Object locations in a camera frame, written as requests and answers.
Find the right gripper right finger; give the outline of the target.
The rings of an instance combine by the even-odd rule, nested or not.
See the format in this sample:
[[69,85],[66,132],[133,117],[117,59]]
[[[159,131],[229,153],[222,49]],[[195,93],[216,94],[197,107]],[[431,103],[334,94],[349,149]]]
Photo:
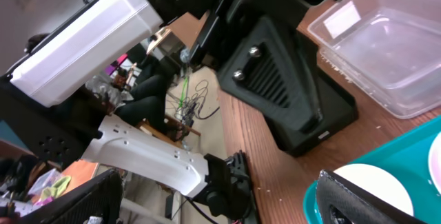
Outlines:
[[316,202],[324,224],[424,223],[329,170],[319,174]]

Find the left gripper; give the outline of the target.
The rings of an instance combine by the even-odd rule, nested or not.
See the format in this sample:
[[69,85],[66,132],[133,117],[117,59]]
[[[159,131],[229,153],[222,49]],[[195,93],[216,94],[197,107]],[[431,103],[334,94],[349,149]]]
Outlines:
[[308,132],[322,119],[318,46],[269,17],[257,22],[264,13],[258,0],[215,0],[190,49],[189,65],[220,68],[223,91],[289,130]]

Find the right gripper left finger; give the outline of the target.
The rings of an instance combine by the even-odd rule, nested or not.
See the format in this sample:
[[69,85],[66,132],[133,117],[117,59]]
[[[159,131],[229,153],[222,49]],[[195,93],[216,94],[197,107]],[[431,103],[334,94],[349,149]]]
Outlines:
[[115,224],[123,198],[122,178],[107,170],[67,194],[19,218],[19,224]]

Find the white cup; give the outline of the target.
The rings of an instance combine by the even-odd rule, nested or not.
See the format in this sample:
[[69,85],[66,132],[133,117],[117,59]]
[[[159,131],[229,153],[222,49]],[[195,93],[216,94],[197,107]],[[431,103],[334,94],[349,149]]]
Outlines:
[[402,212],[414,216],[413,203],[404,185],[384,169],[355,163],[339,167],[334,173]]

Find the pink bowl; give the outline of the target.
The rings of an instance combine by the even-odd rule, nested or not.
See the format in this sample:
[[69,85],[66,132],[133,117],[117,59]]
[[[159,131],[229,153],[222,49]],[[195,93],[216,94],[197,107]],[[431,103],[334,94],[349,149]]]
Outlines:
[[440,192],[440,140],[434,140],[429,149],[428,168],[431,181]]

